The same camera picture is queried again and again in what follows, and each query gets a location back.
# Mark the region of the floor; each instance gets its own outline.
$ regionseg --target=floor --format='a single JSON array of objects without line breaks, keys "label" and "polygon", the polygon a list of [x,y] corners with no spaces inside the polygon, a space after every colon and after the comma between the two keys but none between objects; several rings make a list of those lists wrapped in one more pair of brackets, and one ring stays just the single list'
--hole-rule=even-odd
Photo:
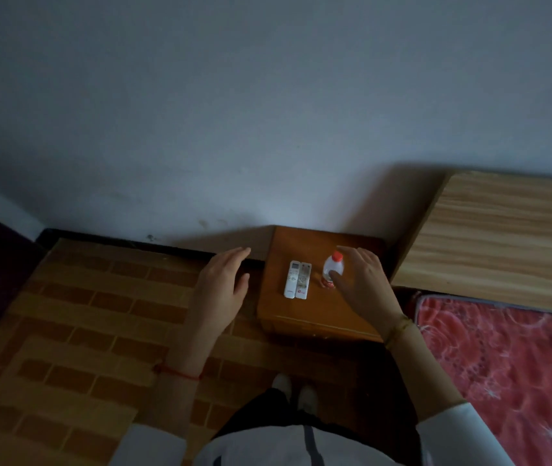
[{"label": "floor", "polygon": [[[100,465],[179,332],[204,260],[61,240],[0,322],[0,464]],[[249,295],[201,381],[186,463],[278,372],[316,386],[319,417],[404,464],[420,463],[412,406],[382,345],[266,335]]]}]

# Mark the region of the air conditioner remote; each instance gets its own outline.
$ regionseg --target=air conditioner remote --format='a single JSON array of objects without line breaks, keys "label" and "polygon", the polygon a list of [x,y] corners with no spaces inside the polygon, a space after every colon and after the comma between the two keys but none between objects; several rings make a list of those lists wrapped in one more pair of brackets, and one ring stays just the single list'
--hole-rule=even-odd
[{"label": "air conditioner remote", "polygon": [[298,286],[295,290],[295,297],[300,299],[306,299],[306,294],[308,292],[308,284],[311,281],[311,268],[313,266],[310,263],[302,262],[300,268],[300,274],[298,275]]},{"label": "air conditioner remote", "polygon": [[289,264],[289,274],[287,274],[287,282],[285,283],[285,297],[293,299],[295,297],[295,289],[298,285],[298,275],[300,273],[300,262],[293,260]]}]

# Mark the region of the floral pattern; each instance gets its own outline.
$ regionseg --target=floral pattern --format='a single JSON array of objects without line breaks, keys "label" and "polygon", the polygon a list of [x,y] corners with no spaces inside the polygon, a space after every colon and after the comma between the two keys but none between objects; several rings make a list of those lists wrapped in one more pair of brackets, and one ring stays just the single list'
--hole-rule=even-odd
[{"label": "floral pattern", "polygon": [[416,323],[516,466],[552,466],[552,314],[429,295]]}]

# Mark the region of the shoe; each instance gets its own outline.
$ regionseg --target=shoe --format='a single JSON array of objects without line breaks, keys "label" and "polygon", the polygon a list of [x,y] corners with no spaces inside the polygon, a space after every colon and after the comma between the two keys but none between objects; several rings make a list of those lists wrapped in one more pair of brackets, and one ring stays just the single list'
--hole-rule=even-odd
[{"label": "shoe", "polygon": [[287,397],[287,402],[291,402],[291,393],[293,387],[291,385],[291,378],[283,373],[278,373],[272,381],[272,388],[278,389]]},{"label": "shoe", "polygon": [[316,416],[318,407],[319,398],[317,397],[317,391],[307,384],[302,388],[298,396],[298,410]]}]

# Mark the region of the white wall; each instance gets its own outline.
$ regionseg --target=white wall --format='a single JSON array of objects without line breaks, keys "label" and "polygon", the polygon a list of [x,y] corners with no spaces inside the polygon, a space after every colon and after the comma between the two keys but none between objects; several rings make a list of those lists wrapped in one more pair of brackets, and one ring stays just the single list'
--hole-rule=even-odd
[{"label": "white wall", "polygon": [[394,240],[450,167],[552,175],[552,0],[0,0],[0,191],[49,226]]},{"label": "white wall", "polygon": [[0,222],[30,240],[36,240],[45,228],[38,219],[2,195],[0,195]]}]

